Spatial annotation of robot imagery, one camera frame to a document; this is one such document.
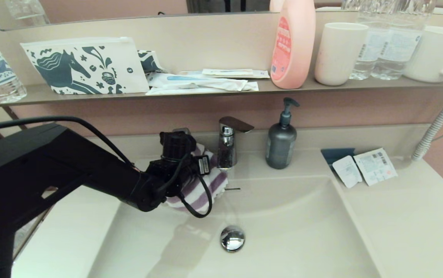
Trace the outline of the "chrome faucet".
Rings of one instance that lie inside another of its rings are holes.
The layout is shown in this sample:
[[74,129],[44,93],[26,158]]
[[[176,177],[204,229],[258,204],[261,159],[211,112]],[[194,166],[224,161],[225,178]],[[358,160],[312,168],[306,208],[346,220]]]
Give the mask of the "chrome faucet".
[[254,126],[232,116],[222,117],[218,123],[217,167],[221,171],[228,171],[237,164],[235,134],[251,132]]

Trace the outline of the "beige ceramic sink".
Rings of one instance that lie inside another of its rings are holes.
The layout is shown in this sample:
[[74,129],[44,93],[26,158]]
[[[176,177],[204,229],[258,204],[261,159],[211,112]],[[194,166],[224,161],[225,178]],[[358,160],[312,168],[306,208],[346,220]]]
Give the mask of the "beige ceramic sink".
[[[324,160],[305,151],[284,170],[239,155],[209,216],[121,205],[87,278],[386,278]],[[220,233],[246,234],[226,252]]]

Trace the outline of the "long white amenity packet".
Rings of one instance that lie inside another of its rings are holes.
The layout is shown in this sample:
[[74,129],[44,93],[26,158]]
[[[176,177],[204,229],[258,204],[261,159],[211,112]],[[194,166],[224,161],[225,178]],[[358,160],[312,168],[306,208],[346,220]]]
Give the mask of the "long white amenity packet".
[[258,92],[260,90],[259,85],[256,81],[248,82],[243,90],[232,91],[223,90],[218,88],[181,88],[181,89],[166,89],[166,88],[151,88],[146,95],[156,96],[156,95],[191,95],[191,94],[211,94],[211,93],[248,93],[248,92]]

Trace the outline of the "chrome drain stopper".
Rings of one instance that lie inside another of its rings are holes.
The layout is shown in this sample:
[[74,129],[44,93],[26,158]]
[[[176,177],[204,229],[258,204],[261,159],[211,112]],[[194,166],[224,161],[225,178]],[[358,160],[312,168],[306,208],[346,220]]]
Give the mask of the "chrome drain stopper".
[[226,252],[238,252],[245,244],[246,234],[237,225],[229,225],[220,233],[220,244]]

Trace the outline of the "dark grey soap dispenser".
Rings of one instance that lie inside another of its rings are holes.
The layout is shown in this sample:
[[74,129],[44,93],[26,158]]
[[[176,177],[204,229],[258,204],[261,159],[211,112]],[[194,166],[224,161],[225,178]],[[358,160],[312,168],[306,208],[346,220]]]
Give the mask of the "dark grey soap dispenser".
[[300,105],[296,100],[285,97],[284,110],[280,114],[279,121],[269,129],[265,159],[267,165],[273,169],[285,169],[292,159],[298,134],[291,125],[291,106]]

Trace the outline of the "white toothbrush packet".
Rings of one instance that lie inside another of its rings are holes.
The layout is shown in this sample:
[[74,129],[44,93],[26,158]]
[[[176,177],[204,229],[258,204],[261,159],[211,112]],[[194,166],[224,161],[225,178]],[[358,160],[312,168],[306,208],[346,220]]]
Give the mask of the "white toothbrush packet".
[[226,78],[197,78],[167,73],[151,73],[146,77],[150,87],[159,89],[212,88],[232,92],[251,90],[247,80]]

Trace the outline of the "flat pale amenity packet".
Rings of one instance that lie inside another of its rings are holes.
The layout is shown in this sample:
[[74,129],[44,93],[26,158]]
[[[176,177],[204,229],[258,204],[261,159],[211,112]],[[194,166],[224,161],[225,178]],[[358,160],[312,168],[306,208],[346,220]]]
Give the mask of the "flat pale amenity packet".
[[269,79],[270,74],[266,70],[255,69],[209,69],[198,71],[181,71],[178,75],[199,78],[229,78],[229,79]]

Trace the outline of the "small blue print pouch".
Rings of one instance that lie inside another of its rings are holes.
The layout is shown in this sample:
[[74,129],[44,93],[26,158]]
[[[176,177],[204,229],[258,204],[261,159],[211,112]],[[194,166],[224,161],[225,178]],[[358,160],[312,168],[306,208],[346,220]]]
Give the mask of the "small blue print pouch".
[[167,73],[167,70],[161,66],[156,51],[137,50],[141,65],[145,74],[148,73]]

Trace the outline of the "dark blue tray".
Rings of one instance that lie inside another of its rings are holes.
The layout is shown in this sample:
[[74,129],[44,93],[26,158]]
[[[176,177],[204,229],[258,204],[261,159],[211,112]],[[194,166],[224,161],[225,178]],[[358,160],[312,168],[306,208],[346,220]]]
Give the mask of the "dark blue tray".
[[333,163],[347,156],[354,156],[355,148],[326,148],[321,149],[321,153],[331,170]]

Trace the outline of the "small white sachet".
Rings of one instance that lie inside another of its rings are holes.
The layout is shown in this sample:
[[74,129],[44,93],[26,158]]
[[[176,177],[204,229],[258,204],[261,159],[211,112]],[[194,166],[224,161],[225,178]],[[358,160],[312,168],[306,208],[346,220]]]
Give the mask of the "small white sachet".
[[364,180],[352,156],[345,156],[331,164],[346,188],[352,188]]

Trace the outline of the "pink lotion bottle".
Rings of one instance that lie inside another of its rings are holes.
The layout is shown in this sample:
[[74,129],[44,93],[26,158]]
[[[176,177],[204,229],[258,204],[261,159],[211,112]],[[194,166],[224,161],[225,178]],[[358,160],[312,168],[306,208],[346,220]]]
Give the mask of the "pink lotion bottle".
[[313,57],[316,32],[314,0],[285,0],[279,13],[270,76],[284,90],[300,88]]

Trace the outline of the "white horse print pouch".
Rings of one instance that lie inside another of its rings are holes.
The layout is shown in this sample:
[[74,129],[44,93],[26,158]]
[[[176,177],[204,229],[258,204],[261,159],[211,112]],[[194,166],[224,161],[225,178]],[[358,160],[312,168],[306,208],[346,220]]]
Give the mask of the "white horse print pouch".
[[81,37],[21,43],[46,84],[60,95],[146,93],[149,83],[131,37]]

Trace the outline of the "white tumbler cup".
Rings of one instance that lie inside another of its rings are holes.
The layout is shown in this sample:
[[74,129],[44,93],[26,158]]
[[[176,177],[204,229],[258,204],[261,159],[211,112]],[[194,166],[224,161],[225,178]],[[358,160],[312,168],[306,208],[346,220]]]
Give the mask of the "white tumbler cup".
[[358,23],[326,23],[315,62],[314,77],[325,86],[345,84],[355,67],[369,27]]

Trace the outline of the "beige wall shelf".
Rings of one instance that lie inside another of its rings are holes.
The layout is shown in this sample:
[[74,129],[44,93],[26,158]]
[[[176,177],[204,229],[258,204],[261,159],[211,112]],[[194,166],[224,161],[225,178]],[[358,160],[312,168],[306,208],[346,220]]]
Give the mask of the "beige wall shelf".
[[[211,94],[191,94],[191,95],[165,95],[165,97],[204,97],[204,96],[238,96],[238,95],[262,95],[262,94],[290,94],[290,93],[324,93],[333,91],[346,90],[396,90],[396,89],[419,89],[419,88],[441,88],[441,83],[426,83],[416,81],[406,77],[397,80],[380,80],[377,78],[368,78],[366,80],[349,80],[341,86],[325,86],[315,81],[313,77],[307,78],[303,86],[298,89],[284,90],[275,86],[269,79],[257,81],[260,90],[258,92],[248,93],[211,93]],[[128,94],[105,94],[105,95],[60,95],[54,93],[45,85],[33,85],[27,88],[27,96],[22,100],[14,103],[1,103],[0,107],[6,106],[22,106],[22,105],[39,105],[45,103],[60,102],[80,102],[87,100],[121,100],[131,98],[137,100],[140,98],[158,98],[163,95],[148,96],[146,93],[128,93]]]

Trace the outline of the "white handled mug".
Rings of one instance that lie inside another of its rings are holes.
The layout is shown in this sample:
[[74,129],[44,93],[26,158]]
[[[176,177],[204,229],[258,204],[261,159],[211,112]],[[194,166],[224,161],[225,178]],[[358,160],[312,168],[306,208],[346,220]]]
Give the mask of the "white handled mug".
[[443,27],[425,28],[403,76],[426,83],[443,82]]

